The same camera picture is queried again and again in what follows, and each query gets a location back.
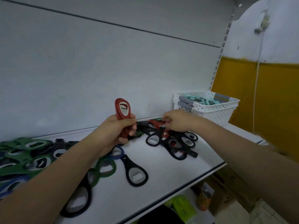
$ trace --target left hand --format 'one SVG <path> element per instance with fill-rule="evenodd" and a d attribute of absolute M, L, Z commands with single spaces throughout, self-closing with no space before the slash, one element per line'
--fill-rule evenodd
<path fill-rule="evenodd" d="M 131 114 L 130 119 L 118 120 L 116 115 L 109 116 L 97 129 L 95 129 L 90 135 L 86 137 L 88 140 L 92 140 L 98 144 L 101 148 L 99 157 L 106 155 L 117 144 L 128 143 L 127 138 L 120 137 L 120 133 L 123 128 L 132 126 L 129 135 L 136 134 L 136 116 Z"/>

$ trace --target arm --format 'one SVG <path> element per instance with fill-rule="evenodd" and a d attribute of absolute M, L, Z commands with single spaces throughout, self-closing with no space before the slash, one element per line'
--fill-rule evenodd
<path fill-rule="evenodd" d="M 135 134 L 135 115 L 131 118 L 119 121 L 116 115 L 108 117 L 53 164 L 0 201 L 0 223 L 53 223 L 95 160 L 116 144 L 128 142 L 118 137 L 121 130 L 133 125 L 129 135 Z"/>
<path fill-rule="evenodd" d="M 182 110 L 166 112 L 162 120 L 171 130 L 201 136 L 279 215 L 298 222 L 299 164 Z"/>

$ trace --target perforated basket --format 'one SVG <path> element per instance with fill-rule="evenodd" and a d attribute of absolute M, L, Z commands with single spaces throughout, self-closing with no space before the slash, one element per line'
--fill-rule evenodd
<path fill-rule="evenodd" d="M 193 107 L 190 107 L 188 105 L 183 105 L 182 102 L 180 102 L 179 97 L 182 95 L 199 96 L 207 100 L 216 100 L 221 103 L 215 105 L 202 105 L 198 102 L 193 102 Z M 228 123 L 233 111 L 237 108 L 239 101 L 240 100 L 236 98 L 211 91 L 175 93 L 173 97 L 174 109 L 182 109 L 191 112 L 197 116 L 207 118 L 220 126 Z"/>

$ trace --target red bottle opener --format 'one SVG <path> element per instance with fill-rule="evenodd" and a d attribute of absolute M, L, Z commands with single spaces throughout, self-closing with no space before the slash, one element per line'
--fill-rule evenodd
<path fill-rule="evenodd" d="M 117 98 L 114 102 L 114 106 L 115 106 L 115 112 L 118 120 L 131 118 L 131 108 L 128 101 L 122 98 Z M 130 126 L 123 128 L 120 136 L 126 138 L 130 130 L 131 130 Z"/>

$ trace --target hand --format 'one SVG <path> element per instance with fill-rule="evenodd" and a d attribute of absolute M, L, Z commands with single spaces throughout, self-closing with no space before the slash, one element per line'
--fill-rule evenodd
<path fill-rule="evenodd" d="M 132 126 L 129 135 L 136 134 L 136 116 L 131 114 L 130 119 L 118 120 L 116 115 L 109 116 L 97 129 L 95 129 L 90 135 L 86 137 L 87 140 L 91 140 L 96 143 L 101 149 L 99 157 L 106 155 L 117 144 L 128 143 L 127 138 L 120 137 L 120 133 L 123 128 Z"/>
<path fill-rule="evenodd" d="M 180 109 L 165 112 L 162 121 L 165 121 L 165 127 L 173 131 L 192 131 L 195 120 L 199 118 L 191 113 Z"/>

